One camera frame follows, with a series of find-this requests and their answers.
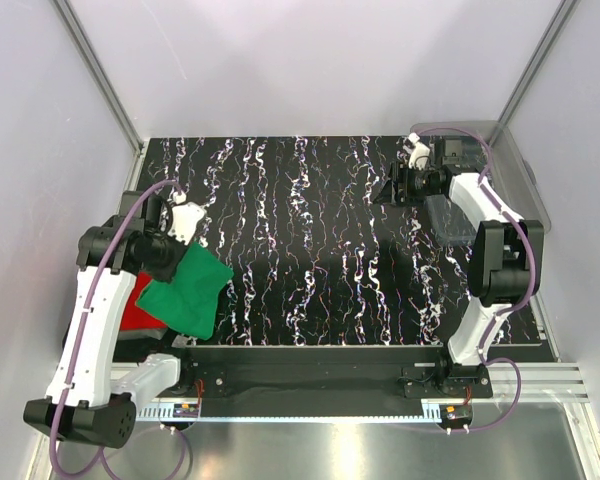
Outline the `red folded t shirt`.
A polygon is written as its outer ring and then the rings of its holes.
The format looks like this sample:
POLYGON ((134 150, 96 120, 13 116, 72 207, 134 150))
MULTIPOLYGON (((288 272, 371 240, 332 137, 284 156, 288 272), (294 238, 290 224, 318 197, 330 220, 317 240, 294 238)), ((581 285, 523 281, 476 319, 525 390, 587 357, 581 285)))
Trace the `red folded t shirt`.
POLYGON ((149 284, 151 278, 141 272, 133 287, 129 299, 127 300, 121 323, 120 330, 122 332, 140 333, 149 330, 164 330, 166 325, 160 320, 154 318, 136 305, 140 294, 149 284))

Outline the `right orange connector box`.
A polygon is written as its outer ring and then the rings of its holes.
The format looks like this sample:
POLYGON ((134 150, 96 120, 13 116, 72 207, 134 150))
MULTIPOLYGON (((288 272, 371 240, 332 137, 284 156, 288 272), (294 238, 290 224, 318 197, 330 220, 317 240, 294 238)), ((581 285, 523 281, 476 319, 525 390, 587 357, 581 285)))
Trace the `right orange connector box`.
POLYGON ((473 419, 473 408, 470 404, 443 405, 441 419, 444 422, 470 423, 473 419))

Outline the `clear plastic bin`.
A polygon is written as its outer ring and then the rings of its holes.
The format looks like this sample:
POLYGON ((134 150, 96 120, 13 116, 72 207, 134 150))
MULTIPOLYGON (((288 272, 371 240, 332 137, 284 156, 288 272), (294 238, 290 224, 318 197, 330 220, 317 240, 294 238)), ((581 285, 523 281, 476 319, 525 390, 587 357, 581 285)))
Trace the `clear plastic bin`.
MULTIPOLYGON (((481 144, 491 149, 492 166, 487 177, 492 188, 514 211, 526 219, 542 222, 551 230, 551 220, 538 192, 536 178, 523 159, 509 129, 494 120, 417 123, 411 130, 426 143, 449 136, 462 141, 463 161, 482 170, 487 154, 481 144)), ((463 211, 444 196, 429 197, 425 202, 431 228, 438 243, 447 246, 470 246, 475 229, 463 211)))

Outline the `aluminium frame rail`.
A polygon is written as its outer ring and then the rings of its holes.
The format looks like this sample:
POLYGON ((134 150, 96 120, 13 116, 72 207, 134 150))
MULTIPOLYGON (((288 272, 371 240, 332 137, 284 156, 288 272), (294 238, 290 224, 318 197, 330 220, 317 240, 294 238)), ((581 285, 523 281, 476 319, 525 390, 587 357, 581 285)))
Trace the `aluminium frame rail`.
MULTIPOLYGON (((465 395, 463 387, 453 387, 447 393, 443 393, 440 387, 435 387, 431 380, 417 381, 416 374, 429 375, 433 366, 431 364, 417 364, 405 372, 399 374, 394 380, 383 382, 393 390, 402 392, 408 398, 424 399, 428 402, 440 400, 443 397, 460 398, 465 395)), ((514 398, 516 392, 520 393, 519 400, 522 402, 556 401, 563 403, 586 402, 588 394, 581 378, 578 367, 565 363, 523 363, 518 366, 519 371, 507 364, 497 364, 489 368, 489 379, 480 380, 471 387, 474 399, 495 399, 498 401, 509 401, 514 398)), ((249 380, 246 376, 231 373, 225 367, 193 366, 185 372, 185 378, 175 385, 159 393, 159 398, 191 398, 202 387, 204 398, 227 398, 240 392, 254 388, 265 390, 282 389, 327 391, 331 390, 362 390, 370 388, 378 390, 381 381, 373 380, 369 374, 365 374, 358 366, 352 368, 353 373, 349 377, 340 380, 336 373, 331 370, 317 380, 309 377, 281 377, 276 380, 272 374, 265 373, 261 378, 249 380)))

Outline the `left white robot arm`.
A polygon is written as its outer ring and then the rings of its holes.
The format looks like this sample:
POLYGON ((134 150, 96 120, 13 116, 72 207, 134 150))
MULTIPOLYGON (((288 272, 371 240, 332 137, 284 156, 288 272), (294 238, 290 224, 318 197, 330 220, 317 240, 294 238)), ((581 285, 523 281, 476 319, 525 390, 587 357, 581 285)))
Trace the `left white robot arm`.
POLYGON ((159 393, 195 386, 196 372, 173 355, 151 354, 121 379, 111 376, 126 304, 139 274, 171 285, 205 211, 177 194, 172 201, 126 191, 119 210, 79 239, 75 307, 63 352, 41 399, 23 420, 60 441, 121 448, 136 414, 159 393))

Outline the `orange connector box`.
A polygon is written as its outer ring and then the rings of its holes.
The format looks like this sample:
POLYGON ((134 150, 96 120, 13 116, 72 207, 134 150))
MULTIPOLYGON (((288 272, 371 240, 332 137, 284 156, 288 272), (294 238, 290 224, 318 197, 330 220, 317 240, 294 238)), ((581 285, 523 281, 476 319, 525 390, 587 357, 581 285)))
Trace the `orange connector box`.
POLYGON ((470 423, 473 419, 473 408, 470 404, 443 405, 441 419, 444 422, 470 423))
POLYGON ((198 418, 200 415, 199 403, 175 403, 173 406, 174 418, 198 418))

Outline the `left orange connector box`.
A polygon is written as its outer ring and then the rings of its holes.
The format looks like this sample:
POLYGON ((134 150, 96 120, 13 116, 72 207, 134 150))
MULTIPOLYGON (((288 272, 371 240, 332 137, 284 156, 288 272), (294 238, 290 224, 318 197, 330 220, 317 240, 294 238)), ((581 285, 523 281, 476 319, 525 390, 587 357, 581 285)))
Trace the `left orange connector box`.
POLYGON ((199 403, 175 403, 173 406, 174 418, 198 418, 200 415, 199 403))

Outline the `black marbled table mat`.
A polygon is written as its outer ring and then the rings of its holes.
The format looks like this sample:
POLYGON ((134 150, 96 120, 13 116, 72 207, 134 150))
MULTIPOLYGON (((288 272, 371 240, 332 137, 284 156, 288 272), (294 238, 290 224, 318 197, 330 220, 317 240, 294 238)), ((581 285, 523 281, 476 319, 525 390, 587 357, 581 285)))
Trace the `black marbled table mat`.
POLYGON ((219 346, 440 345, 468 306, 467 246, 425 207, 378 205, 400 136, 172 137, 138 186, 176 179, 206 210, 196 239, 233 271, 219 346))

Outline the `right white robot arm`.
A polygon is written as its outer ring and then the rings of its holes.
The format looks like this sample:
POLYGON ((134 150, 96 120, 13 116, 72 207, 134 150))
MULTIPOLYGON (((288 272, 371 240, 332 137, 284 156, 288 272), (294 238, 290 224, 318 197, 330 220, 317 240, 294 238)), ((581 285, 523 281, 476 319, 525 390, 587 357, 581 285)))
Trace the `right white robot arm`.
POLYGON ((442 140, 427 144, 409 134, 408 158, 390 164, 388 179, 372 202, 414 206, 442 195, 476 231, 467 272, 470 301, 433 374, 437 390, 452 397, 487 366, 488 350, 504 320, 537 293, 545 230, 541 221, 523 218, 501 199, 485 169, 445 149, 442 140))

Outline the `right aluminium frame post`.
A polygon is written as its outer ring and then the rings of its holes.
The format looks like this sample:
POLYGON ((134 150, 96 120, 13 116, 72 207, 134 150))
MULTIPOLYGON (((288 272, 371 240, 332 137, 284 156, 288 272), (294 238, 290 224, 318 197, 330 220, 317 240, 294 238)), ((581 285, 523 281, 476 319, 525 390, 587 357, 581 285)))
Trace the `right aluminium frame post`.
POLYGON ((558 3, 498 117, 497 126, 488 141, 490 146, 493 146, 503 130, 509 127, 534 80, 580 3, 580 0, 561 0, 558 3))

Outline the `black folded t shirt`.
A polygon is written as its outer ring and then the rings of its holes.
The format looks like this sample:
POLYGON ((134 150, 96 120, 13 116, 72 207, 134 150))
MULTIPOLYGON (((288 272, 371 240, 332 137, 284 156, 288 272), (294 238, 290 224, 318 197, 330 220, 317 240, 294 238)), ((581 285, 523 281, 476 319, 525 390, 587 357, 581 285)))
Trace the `black folded t shirt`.
POLYGON ((176 337, 177 333, 168 328, 168 332, 161 340, 118 341, 116 338, 112 362, 139 364, 145 361, 149 355, 159 353, 172 355, 179 359, 185 358, 186 352, 173 346, 176 337))

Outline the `left aluminium frame post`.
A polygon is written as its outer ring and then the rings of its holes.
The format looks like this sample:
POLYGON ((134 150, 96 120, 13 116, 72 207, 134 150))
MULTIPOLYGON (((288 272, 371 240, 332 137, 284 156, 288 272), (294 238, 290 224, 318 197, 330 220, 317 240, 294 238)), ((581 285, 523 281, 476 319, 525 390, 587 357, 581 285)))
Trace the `left aluminium frame post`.
POLYGON ((51 0, 50 3, 67 30, 87 71, 94 80, 127 143, 133 153, 138 155, 142 150, 144 140, 138 134, 130 116, 127 114, 72 3, 67 0, 51 0))

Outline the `aluminium frame post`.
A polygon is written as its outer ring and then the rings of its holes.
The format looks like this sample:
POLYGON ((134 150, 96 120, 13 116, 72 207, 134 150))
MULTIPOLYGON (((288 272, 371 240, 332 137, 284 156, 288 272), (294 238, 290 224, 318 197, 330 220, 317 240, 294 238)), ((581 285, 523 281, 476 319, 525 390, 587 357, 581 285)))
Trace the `aluminium frame post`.
POLYGON ((67 0, 51 0, 50 3, 67 30, 87 71, 94 80, 127 143, 133 153, 138 155, 142 150, 144 140, 138 134, 130 116, 127 114, 72 3, 67 0))
POLYGON ((493 146, 503 130, 509 127, 534 80, 580 3, 580 0, 561 0, 558 3, 498 117, 497 126, 488 141, 490 146, 493 146))

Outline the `grey folded t shirt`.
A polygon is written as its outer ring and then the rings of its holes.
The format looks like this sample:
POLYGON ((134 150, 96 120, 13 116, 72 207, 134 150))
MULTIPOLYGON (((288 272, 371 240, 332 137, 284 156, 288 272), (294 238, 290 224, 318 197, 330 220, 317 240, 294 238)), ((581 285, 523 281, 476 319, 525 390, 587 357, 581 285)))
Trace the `grey folded t shirt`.
POLYGON ((168 328, 140 328, 130 330, 120 330, 118 333, 118 341, 132 341, 132 340, 161 340, 166 333, 168 328))

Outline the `green t shirt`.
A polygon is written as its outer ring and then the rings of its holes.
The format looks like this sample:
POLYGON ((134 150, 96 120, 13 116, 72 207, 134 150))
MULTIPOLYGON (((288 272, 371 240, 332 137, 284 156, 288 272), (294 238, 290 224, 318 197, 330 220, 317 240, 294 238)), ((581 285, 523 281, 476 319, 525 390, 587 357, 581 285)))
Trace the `green t shirt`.
POLYGON ((170 283, 151 280, 135 306, 178 334, 209 340, 220 293, 233 270, 197 242, 192 243, 170 283))

